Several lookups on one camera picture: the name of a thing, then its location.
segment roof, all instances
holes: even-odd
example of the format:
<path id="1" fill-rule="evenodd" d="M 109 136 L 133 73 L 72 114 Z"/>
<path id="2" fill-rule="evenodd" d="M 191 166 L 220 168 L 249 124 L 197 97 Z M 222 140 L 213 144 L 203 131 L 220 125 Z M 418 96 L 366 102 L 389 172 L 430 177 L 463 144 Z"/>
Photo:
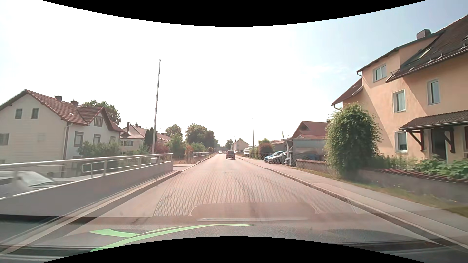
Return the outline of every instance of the roof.
<path id="1" fill-rule="evenodd" d="M 419 117 L 403 125 L 400 130 L 418 130 L 457 124 L 468 124 L 468 110 Z"/>
<path id="2" fill-rule="evenodd" d="M 327 123 L 325 122 L 311 122 L 301 121 L 296 131 L 292 135 L 292 138 L 297 138 L 299 135 L 305 136 L 325 136 Z"/>
<path id="3" fill-rule="evenodd" d="M 363 71 L 365 68 L 370 67 L 372 64 L 379 62 L 379 60 L 381 60 L 382 58 L 386 58 L 386 57 L 390 56 L 390 54 L 392 54 L 393 52 L 397 52 L 397 51 L 399 51 L 399 50 L 402 49 L 402 48 L 405 48 L 405 47 L 407 47 L 407 46 L 409 46 L 409 45 L 412 45 L 412 44 L 415 44 L 415 43 L 417 43 L 417 42 L 421 42 L 421 41 L 427 40 L 427 39 L 429 39 L 429 38 L 431 38 L 431 37 L 435 37 L 435 36 L 437 36 L 437 35 L 439 35 L 439 34 L 440 34 L 440 32 L 432 33 L 432 34 L 429 34 L 429 35 L 427 35 L 427 36 L 425 36 L 425 37 L 422 37 L 422 38 L 420 38 L 420 39 L 416 39 L 416 40 L 411 41 L 411 42 L 409 42 L 409 43 L 406 43 L 406 44 L 403 44 L 403 45 L 401 45 L 401 46 L 395 47 L 394 49 L 392 49 L 392 50 L 390 50 L 389 52 L 385 53 L 384 55 L 382 55 L 382 56 L 379 57 L 378 59 L 376 59 L 376 60 L 372 61 L 371 63 L 365 65 L 364 67 L 360 68 L 360 69 L 357 70 L 356 72 L 361 72 L 361 71 Z"/>
<path id="4" fill-rule="evenodd" d="M 146 135 L 146 131 L 148 129 L 141 128 L 140 126 L 130 124 L 130 126 L 128 127 L 128 133 L 126 132 L 127 127 L 123 128 L 123 130 L 124 130 L 124 133 L 128 134 L 129 136 L 121 135 L 120 138 L 124 138 L 124 139 L 144 139 L 145 135 Z M 157 136 L 157 138 L 159 140 L 164 140 L 164 141 L 170 141 L 171 140 L 171 137 L 169 137 L 167 135 L 160 134 L 160 133 L 157 133 L 156 136 Z"/>
<path id="5" fill-rule="evenodd" d="M 339 96 L 334 102 L 332 102 L 332 106 L 337 105 L 338 103 L 351 98 L 352 96 L 356 95 L 362 90 L 362 78 L 356 81 L 349 89 L 347 89 L 341 96 Z"/>
<path id="6" fill-rule="evenodd" d="M 55 98 L 45 96 L 39 93 L 36 93 L 31 90 L 23 90 L 4 104 L 0 105 L 0 110 L 6 108 L 7 106 L 11 105 L 24 95 L 29 94 L 33 98 L 35 98 L 37 101 L 39 101 L 42 105 L 50 109 L 52 112 L 57 114 L 62 120 L 77 124 L 77 125 L 83 125 L 83 126 L 88 126 L 93 119 L 100 113 L 102 112 L 102 115 L 104 116 L 104 120 L 107 124 L 107 127 L 109 130 L 114 130 L 116 132 L 124 132 L 122 129 L 120 129 L 115 123 L 113 123 L 109 115 L 106 111 L 106 109 L 102 106 L 98 107 L 75 107 L 73 104 L 65 101 L 58 101 Z"/>
<path id="7" fill-rule="evenodd" d="M 468 51 L 468 15 L 436 32 L 440 34 L 432 43 L 403 63 L 386 82 L 401 78 Z"/>

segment shrub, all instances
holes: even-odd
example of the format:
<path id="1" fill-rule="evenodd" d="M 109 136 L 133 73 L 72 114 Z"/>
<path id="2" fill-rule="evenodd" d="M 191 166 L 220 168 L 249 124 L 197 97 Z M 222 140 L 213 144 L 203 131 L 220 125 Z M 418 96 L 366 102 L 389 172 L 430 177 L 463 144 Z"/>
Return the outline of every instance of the shrub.
<path id="1" fill-rule="evenodd" d="M 326 160 L 343 176 L 353 177 L 378 154 L 379 126 L 374 116 L 357 103 L 335 111 L 326 132 Z"/>

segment curb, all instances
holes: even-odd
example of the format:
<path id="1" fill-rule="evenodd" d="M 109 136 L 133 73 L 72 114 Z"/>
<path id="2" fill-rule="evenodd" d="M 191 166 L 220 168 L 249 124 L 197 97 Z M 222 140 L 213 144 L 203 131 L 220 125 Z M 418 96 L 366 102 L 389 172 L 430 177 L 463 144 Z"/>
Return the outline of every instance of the curb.
<path id="1" fill-rule="evenodd" d="M 347 197 L 344 197 L 344 196 L 339 195 L 337 193 L 334 193 L 332 191 L 326 190 L 326 189 L 324 189 L 322 187 L 316 186 L 316 185 L 314 185 L 312 183 L 305 182 L 305 181 L 303 181 L 303 180 L 301 180 L 299 178 L 293 177 L 291 175 L 287 175 L 287 174 L 284 174 L 282 172 L 275 171 L 273 169 L 266 168 L 266 167 L 254 164 L 252 162 L 249 162 L 249 163 L 251 163 L 253 165 L 256 165 L 258 167 L 262 167 L 262 168 L 264 168 L 266 170 L 272 171 L 272 172 L 277 173 L 279 175 L 282 175 L 282 176 L 284 176 L 286 178 L 289 178 L 289 179 L 291 179 L 293 181 L 296 181 L 296 182 L 301 183 L 301 184 L 303 184 L 305 186 L 308 186 L 308 187 L 310 187 L 312 189 L 315 189 L 315 190 L 320 191 L 320 192 L 322 192 L 324 194 L 327 194 L 327 195 L 329 195 L 331 197 L 334 197 L 334 198 L 336 198 L 336 199 L 338 199 L 340 201 L 343 201 L 345 203 L 349 203 L 352 206 L 355 206 L 355 207 L 357 207 L 359 209 L 362 209 L 362 210 L 364 210 L 364 211 L 366 211 L 368 213 L 376 215 L 376 216 L 378 216 L 378 217 L 380 217 L 380 218 L 382 218 L 382 219 L 384 219 L 386 221 L 389 221 L 389 222 L 391 222 L 391 223 L 393 223 L 393 224 L 395 224 L 397 226 L 401 226 L 401 227 L 403 227 L 403 228 L 405 228 L 407 230 L 410 230 L 413 233 L 416 233 L 416 234 L 418 234 L 418 235 L 420 235 L 422 237 L 425 237 L 425 238 L 427 238 L 427 239 L 429 239 L 429 240 L 431 240 L 433 242 L 439 243 L 439 244 L 441 244 L 443 246 L 457 248 L 457 249 L 461 249 L 461 250 L 464 250 L 464 251 L 466 251 L 466 249 L 468 249 L 468 245 L 462 244 L 462 243 L 460 243 L 458 241 L 455 241 L 455 240 L 453 240 L 451 238 L 448 238 L 448 237 L 442 236 L 440 234 L 437 234 L 435 232 L 432 232 L 432 231 L 430 231 L 428 229 L 425 229 L 422 226 L 418 226 L 418 225 L 416 225 L 414 223 L 408 222 L 408 221 L 406 221 L 404 219 L 398 218 L 398 217 L 393 216 L 393 215 L 391 215 L 389 213 L 386 213 L 384 211 L 381 211 L 381 210 L 378 210 L 378 209 L 373 208 L 371 206 L 365 205 L 365 204 L 363 204 L 361 202 L 349 199 Z"/>
<path id="2" fill-rule="evenodd" d="M 72 216 L 72 214 L 77 213 L 76 211 L 74 211 L 74 212 L 71 212 L 71 213 L 63 216 L 63 217 L 60 217 L 59 219 L 53 220 L 53 222 L 56 223 L 53 226 L 48 226 L 48 225 L 39 226 L 36 229 L 34 229 L 32 231 L 29 231 L 28 233 L 25 233 L 25 235 L 27 236 L 27 238 L 26 238 L 27 241 L 25 243 L 22 243 L 21 245 L 12 245 L 11 247 L 0 251 L 0 255 L 5 255 L 7 253 L 11 253 L 11 252 L 13 252 L 13 251 L 15 251 L 15 250 L 17 250 L 17 249 L 19 249 L 21 247 L 27 246 L 28 244 L 30 244 L 32 242 L 41 241 L 42 239 L 46 238 L 47 236 L 49 236 L 51 234 L 54 234 L 54 232 L 60 231 L 64 227 L 67 227 L 70 224 L 75 223 L 75 226 L 72 227 L 72 229 L 67 229 L 68 232 L 72 232 L 75 228 L 80 227 L 81 224 L 86 224 L 86 223 L 94 220 L 95 218 L 107 213 L 108 211 L 116 208 L 117 206 L 129 201 L 132 198 L 135 198 L 136 196 L 142 194 L 143 192 L 151 189 L 155 185 L 160 184 L 160 183 L 162 183 L 162 182 L 164 182 L 164 181 L 178 175 L 181 172 L 183 172 L 183 171 L 169 172 L 169 174 L 166 174 L 166 175 L 163 175 L 163 176 L 160 176 L 160 177 L 156 177 L 156 178 L 153 178 L 153 179 L 150 179 L 150 180 L 148 180 L 146 182 L 141 183 L 140 188 L 137 186 L 136 189 L 132 190 L 130 188 L 130 189 L 122 191 L 122 192 L 129 191 L 129 193 L 124 193 L 124 194 L 122 194 L 122 192 L 116 193 L 115 195 L 119 195 L 119 194 L 121 194 L 121 195 L 117 196 L 117 197 L 114 197 L 114 198 L 108 197 L 107 199 L 110 198 L 110 200 L 108 200 L 108 201 L 105 201 L 105 199 L 100 200 L 101 202 L 104 201 L 103 204 L 99 204 L 96 207 L 88 208 L 87 211 L 85 210 L 85 211 L 83 211 L 82 213 L 80 213 L 80 214 L 78 214 L 76 216 Z M 51 230 L 47 234 L 41 235 L 43 232 L 46 232 L 47 230 L 50 230 L 51 228 L 54 228 L 54 227 L 56 229 Z"/>

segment road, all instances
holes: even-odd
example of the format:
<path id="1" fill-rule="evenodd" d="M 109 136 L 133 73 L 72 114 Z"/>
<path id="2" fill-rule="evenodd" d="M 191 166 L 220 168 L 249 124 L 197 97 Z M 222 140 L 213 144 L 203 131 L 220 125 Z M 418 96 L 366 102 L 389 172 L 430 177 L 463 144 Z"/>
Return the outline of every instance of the road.
<path id="1" fill-rule="evenodd" d="M 186 221 L 256 221 L 310 230 L 363 229 L 423 237 L 247 161 L 217 154 L 84 224 L 70 225 L 33 244 L 99 247 L 112 243 L 89 233 L 193 225 Z"/>

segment brown roof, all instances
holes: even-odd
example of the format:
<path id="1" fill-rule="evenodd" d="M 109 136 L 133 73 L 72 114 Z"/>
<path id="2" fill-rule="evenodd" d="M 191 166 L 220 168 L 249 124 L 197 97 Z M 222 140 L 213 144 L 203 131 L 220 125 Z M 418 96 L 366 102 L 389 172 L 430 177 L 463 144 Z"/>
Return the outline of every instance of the brown roof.
<path id="1" fill-rule="evenodd" d="M 326 122 L 323 123 L 323 122 L 301 121 L 296 131 L 294 132 L 292 138 L 297 138 L 299 135 L 303 137 L 304 136 L 325 136 L 326 126 L 327 126 Z"/>
<path id="2" fill-rule="evenodd" d="M 419 117 L 403 125 L 400 130 L 417 130 L 463 123 L 468 124 L 468 110 Z"/>
<path id="3" fill-rule="evenodd" d="M 18 100 L 26 94 L 31 95 L 42 105 L 44 105 L 45 107 L 49 108 L 52 112 L 57 114 L 64 121 L 87 126 L 93 121 L 94 117 L 96 117 L 96 115 L 99 114 L 99 112 L 102 112 L 102 115 L 105 117 L 104 120 L 108 125 L 109 130 L 114 130 L 116 132 L 124 132 L 110 120 L 109 115 L 104 107 L 75 107 L 69 102 L 58 101 L 55 98 L 45 96 L 27 89 L 23 90 L 4 104 L 0 105 L 0 110 L 6 108 L 8 105 L 11 105 L 13 102 L 15 102 L 16 100 Z"/>
<path id="4" fill-rule="evenodd" d="M 440 34 L 431 44 L 403 63 L 386 82 L 432 66 L 468 51 L 468 15 L 436 32 Z"/>
<path id="5" fill-rule="evenodd" d="M 360 78 L 358 81 L 356 81 L 349 89 L 347 89 L 341 96 L 339 96 L 334 102 L 332 102 L 333 105 L 337 105 L 338 103 L 351 98 L 352 96 L 356 95 L 359 93 L 362 89 L 362 78 Z"/>

